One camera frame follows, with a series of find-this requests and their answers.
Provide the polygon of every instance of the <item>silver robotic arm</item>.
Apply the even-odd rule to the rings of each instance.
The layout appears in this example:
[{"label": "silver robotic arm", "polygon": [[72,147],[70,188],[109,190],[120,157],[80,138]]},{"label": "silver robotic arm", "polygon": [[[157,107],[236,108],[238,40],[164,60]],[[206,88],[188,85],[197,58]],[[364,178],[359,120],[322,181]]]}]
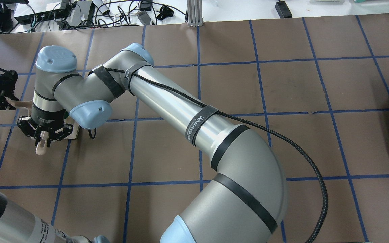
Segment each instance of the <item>silver robotic arm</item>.
[{"label": "silver robotic arm", "polygon": [[[153,67],[151,56],[140,44],[133,43],[121,50],[111,60],[94,68],[85,79],[75,71],[76,63],[74,54],[65,48],[41,49],[36,63],[31,117],[18,120],[25,134],[34,134],[38,142],[43,132],[52,133],[48,135],[52,140],[62,138],[71,129],[71,125],[63,122],[66,111],[83,128],[97,128],[111,115],[109,103],[124,92],[130,92],[208,154],[211,166],[218,172],[175,217],[160,242],[264,243],[269,239],[287,209],[287,184],[280,163],[256,132],[245,125],[230,123],[212,106],[194,103],[196,98],[191,95],[188,95],[189,100],[146,82],[188,94]],[[5,215],[13,217],[14,212],[17,212],[16,217],[24,217],[30,228],[35,228],[33,225],[38,218],[13,203],[7,204],[1,219]],[[31,232],[1,219],[0,228],[1,225],[11,228],[13,234],[23,232],[23,239]],[[53,230],[56,236],[62,234]],[[64,242],[57,239],[49,242]],[[6,239],[0,242],[25,241]]]}]

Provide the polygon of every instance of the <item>power adapter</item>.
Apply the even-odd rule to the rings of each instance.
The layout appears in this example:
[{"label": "power adapter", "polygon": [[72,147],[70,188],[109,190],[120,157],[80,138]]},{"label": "power adapter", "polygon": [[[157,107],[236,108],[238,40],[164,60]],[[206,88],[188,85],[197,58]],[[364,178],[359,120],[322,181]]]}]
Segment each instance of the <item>power adapter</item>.
[{"label": "power adapter", "polygon": [[278,2],[276,2],[275,9],[277,10],[277,13],[281,19],[292,18],[292,13],[290,12],[289,8],[287,7],[287,4],[285,1],[278,0]]}]

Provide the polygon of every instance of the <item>light blue joint cap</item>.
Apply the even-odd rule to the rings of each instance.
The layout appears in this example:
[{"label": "light blue joint cap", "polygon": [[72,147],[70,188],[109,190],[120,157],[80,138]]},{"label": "light blue joint cap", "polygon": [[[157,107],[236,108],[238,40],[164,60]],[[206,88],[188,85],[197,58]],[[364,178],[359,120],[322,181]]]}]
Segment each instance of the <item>light blue joint cap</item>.
[{"label": "light blue joint cap", "polygon": [[38,69],[52,73],[66,73],[76,70],[76,55],[62,46],[45,46],[38,53],[35,65]]},{"label": "light blue joint cap", "polygon": [[196,243],[184,220],[177,215],[173,223],[164,232],[160,243]]},{"label": "light blue joint cap", "polygon": [[122,49],[123,50],[128,50],[128,51],[133,51],[134,53],[138,54],[141,56],[147,63],[151,64],[154,66],[154,60],[153,57],[151,57],[151,54],[145,50],[145,47],[142,46],[139,43],[131,43],[129,46],[126,48]]},{"label": "light blue joint cap", "polygon": [[94,243],[111,243],[108,238],[104,237],[103,235],[99,235],[97,237],[94,237]]},{"label": "light blue joint cap", "polygon": [[84,129],[96,129],[112,115],[111,104],[104,100],[82,103],[70,111],[70,116]]}]

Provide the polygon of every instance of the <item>black braided cable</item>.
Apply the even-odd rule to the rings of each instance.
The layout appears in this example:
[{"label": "black braided cable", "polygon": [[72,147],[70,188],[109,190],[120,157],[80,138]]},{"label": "black braided cable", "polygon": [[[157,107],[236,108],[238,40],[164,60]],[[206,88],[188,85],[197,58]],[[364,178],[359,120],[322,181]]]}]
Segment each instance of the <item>black braided cable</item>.
[{"label": "black braided cable", "polygon": [[[119,73],[125,73],[124,70],[120,70],[120,69],[114,69],[114,68],[108,68],[106,67],[105,68],[106,70],[108,71],[113,71],[113,72],[119,72]],[[172,91],[176,94],[179,94],[181,95],[182,97],[186,98],[187,100],[190,100],[191,102],[195,103],[196,105],[198,106],[201,106],[202,108],[204,108],[205,105],[204,103],[202,103],[201,101],[195,99],[195,98],[192,98],[190,97],[189,95],[177,90],[177,89],[174,89],[170,86],[167,86],[167,85],[164,85],[164,84],[161,84],[161,83],[157,83],[157,82],[154,82],[152,80],[149,80],[145,77],[142,77],[141,75],[137,74],[137,73],[133,73],[132,74],[133,76],[136,76],[140,79],[142,79],[143,81],[149,83],[149,84],[152,84],[154,86],[157,86],[157,87],[160,87],[160,88],[163,88],[163,89],[167,89],[169,91]],[[318,181],[319,181],[319,185],[321,187],[321,192],[322,192],[322,210],[321,210],[321,214],[319,216],[319,219],[318,219],[318,222],[316,223],[316,226],[315,226],[315,229],[313,230],[312,234],[310,235],[309,239],[306,241],[306,243],[312,243],[316,237],[318,236],[321,228],[322,228],[322,225],[325,221],[325,218],[326,218],[326,214],[327,214],[327,211],[328,211],[328,194],[327,194],[327,189],[326,189],[326,186],[325,186],[325,182],[324,182],[324,179],[321,175],[321,172],[319,171],[318,169],[318,166],[316,166],[315,162],[312,160],[312,158],[310,158],[310,156],[299,146],[297,145],[294,141],[290,140],[289,138],[285,137],[284,135],[276,132],[276,131],[273,131],[271,129],[268,129],[264,126],[261,126],[257,123],[253,123],[249,120],[244,120],[244,119],[241,119],[239,117],[234,117],[232,115],[229,115],[229,114],[226,114],[224,112],[221,112],[219,111],[217,113],[218,115],[221,115],[221,116],[224,116],[224,117],[227,117],[227,118],[230,118],[232,120],[236,120],[240,123],[246,123],[248,125],[251,125],[251,126],[254,126],[256,128],[259,128],[259,129],[262,129],[270,134],[273,134],[274,136],[284,140],[285,142],[289,143],[290,145],[292,145],[306,160],[307,162],[309,162],[310,166],[312,167],[312,169],[314,170],[315,174],[316,174],[316,177],[318,178]]]}]

